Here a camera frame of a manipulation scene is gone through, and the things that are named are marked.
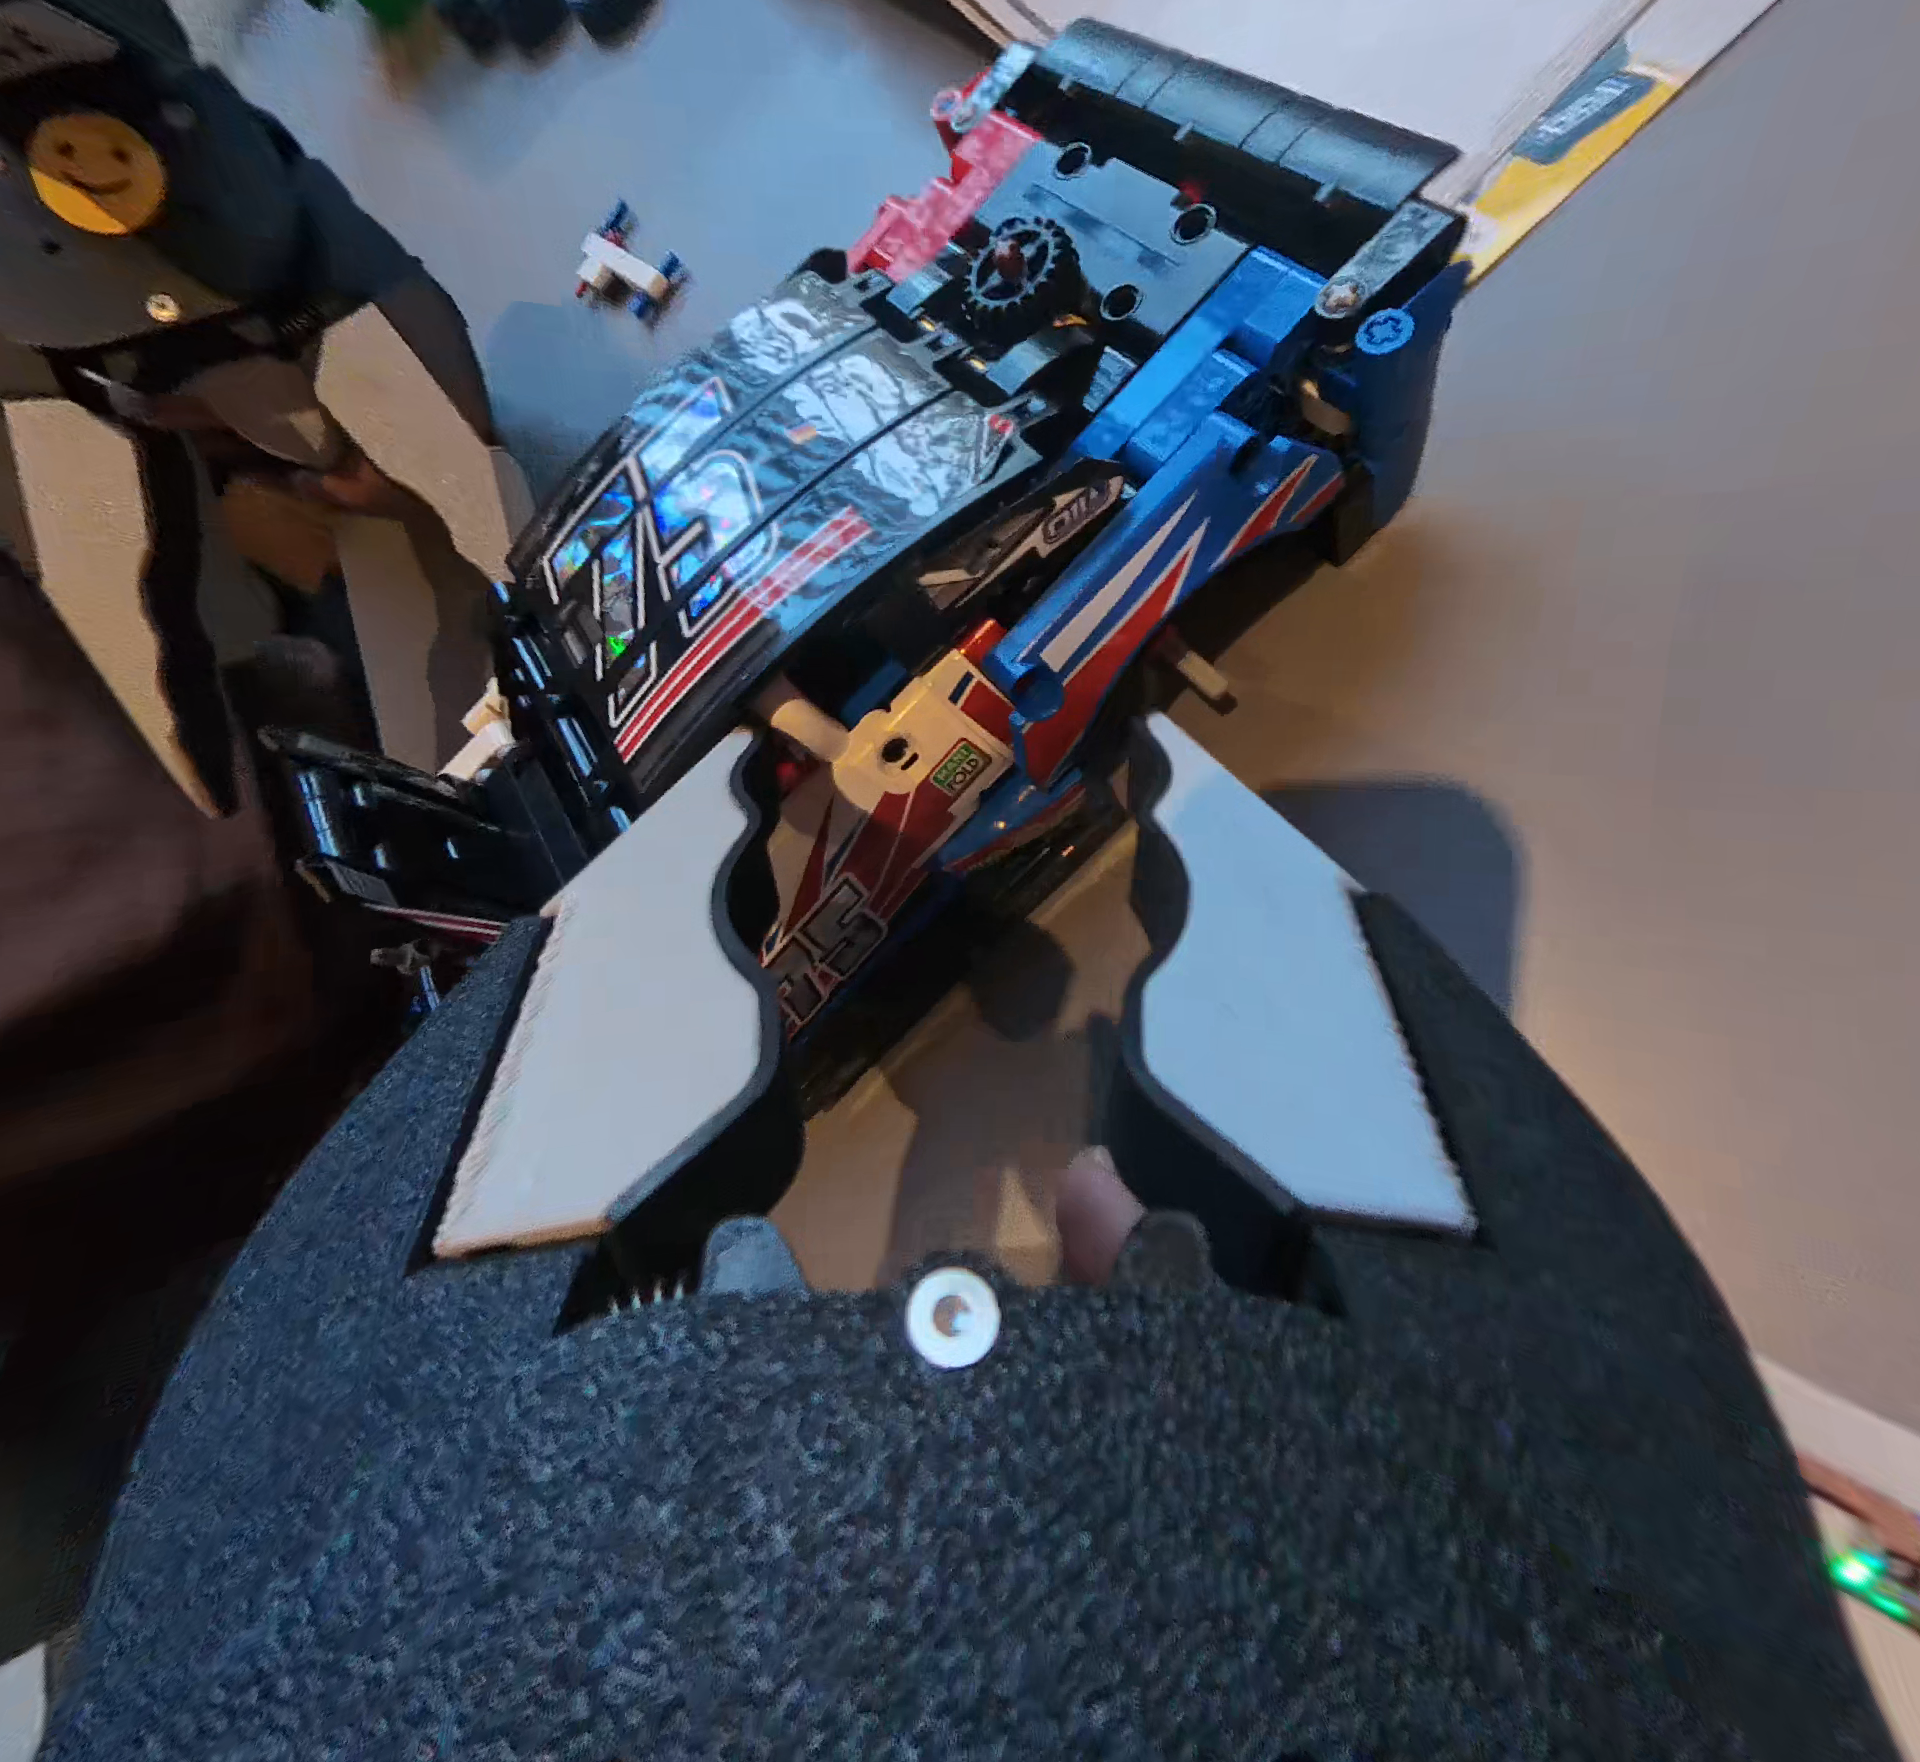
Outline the brick-built toy race car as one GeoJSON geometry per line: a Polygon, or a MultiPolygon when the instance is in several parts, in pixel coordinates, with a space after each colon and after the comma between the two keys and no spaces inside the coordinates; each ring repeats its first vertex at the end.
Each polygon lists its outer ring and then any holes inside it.
{"type": "Polygon", "coordinates": [[[1468,274],[1452,144],[1092,19],[931,115],[947,172],[660,374],[517,540],[491,766],[263,735],[303,881],[447,973],[752,729],[734,914],[805,1111],[1118,828],[1180,610],[1406,501],[1468,274]]]}

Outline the person's brown sweater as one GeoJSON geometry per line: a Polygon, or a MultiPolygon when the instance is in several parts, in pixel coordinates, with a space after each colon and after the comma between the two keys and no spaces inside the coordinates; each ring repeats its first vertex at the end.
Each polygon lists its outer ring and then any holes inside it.
{"type": "Polygon", "coordinates": [[[2,1655],[78,1619],[162,1388],[391,1012],[2,574],[2,1655]]]}

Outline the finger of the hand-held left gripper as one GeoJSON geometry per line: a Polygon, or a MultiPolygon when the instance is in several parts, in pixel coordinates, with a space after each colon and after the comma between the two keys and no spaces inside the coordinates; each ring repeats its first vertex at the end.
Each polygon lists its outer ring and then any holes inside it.
{"type": "Polygon", "coordinates": [[[496,441],[468,328],[446,299],[391,299],[332,324],[317,398],[397,507],[340,513],[353,637],[383,755],[440,769],[493,679],[493,591],[532,517],[496,441]]]}
{"type": "MultiPolygon", "coordinates": [[[[214,493],[214,473],[191,441],[170,436],[189,476],[196,543],[189,626],[214,656],[214,690],[227,711],[229,787],[244,795],[247,771],[224,671],[248,656],[248,564],[214,493]]],[[[154,517],[138,451],[122,427],[67,400],[4,403],[4,526],[22,567],[82,648],[108,692],[170,778],[205,817],[229,817],[239,801],[217,801],[187,755],[171,697],[163,690],[162,641],[142,597],[154,563],[154,517]]]]}

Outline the white brick beam assembly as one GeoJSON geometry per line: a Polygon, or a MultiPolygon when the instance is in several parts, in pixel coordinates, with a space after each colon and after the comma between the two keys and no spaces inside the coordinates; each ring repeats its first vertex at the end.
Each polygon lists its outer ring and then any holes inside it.
{"type": "Polygon", "coordinates": [[[639,257],[631,246],[631,231],[631,203],[620,199],[583,238],[575,301],[614,305],[648,324],[688,284],[689,272],[675,252],[665,252],[657,262],[639,257]]]}

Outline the device with green light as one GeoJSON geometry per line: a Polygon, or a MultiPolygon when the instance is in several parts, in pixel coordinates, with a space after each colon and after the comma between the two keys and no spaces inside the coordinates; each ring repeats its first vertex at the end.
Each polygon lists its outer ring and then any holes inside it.
{"type": "Polygon", "coordinates": [[[1810,1499],[1839,1510],[1856,1535],[1825,1553],[1836,1587],[1897,1627],[1919,1633],[1919,1514],[1846,1468],[1798,1456],[1810,1499]]]}

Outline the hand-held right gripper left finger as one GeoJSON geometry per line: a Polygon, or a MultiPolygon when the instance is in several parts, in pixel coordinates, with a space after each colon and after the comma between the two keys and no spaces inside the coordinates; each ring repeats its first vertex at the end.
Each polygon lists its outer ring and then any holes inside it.
{"type": "Polygon", "coordinates": [[[765,852],[734,729],[541,911],[435,1259],[614,1235],[637,1261],[765,1216],[798,1172],[775,989],[732,881],[765,852]]]}

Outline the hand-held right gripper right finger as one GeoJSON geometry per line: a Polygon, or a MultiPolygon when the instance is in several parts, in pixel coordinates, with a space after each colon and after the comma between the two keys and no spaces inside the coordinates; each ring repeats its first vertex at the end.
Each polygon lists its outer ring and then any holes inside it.
{"type": "Polygon", "coordinates": [[[1144,1095],[1272,1207],[1470,1239],[1358,884],[1171,720],[1137,726],[1131,798],[1171,864],[1126,1024],[1144,1095]]]}

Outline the person's right hand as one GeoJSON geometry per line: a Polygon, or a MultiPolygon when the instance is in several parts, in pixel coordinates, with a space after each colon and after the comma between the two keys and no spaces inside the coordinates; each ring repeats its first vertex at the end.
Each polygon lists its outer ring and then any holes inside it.
{"type": "Polygon", "coordinates": [[[1145,1216],[1139,1197],[1118,1174],[1104,1145],[1081,1149],[1061,1172],[1055,1222],[1062,1279],[1071,1287],[1104,1287],[1145,1216]]]}

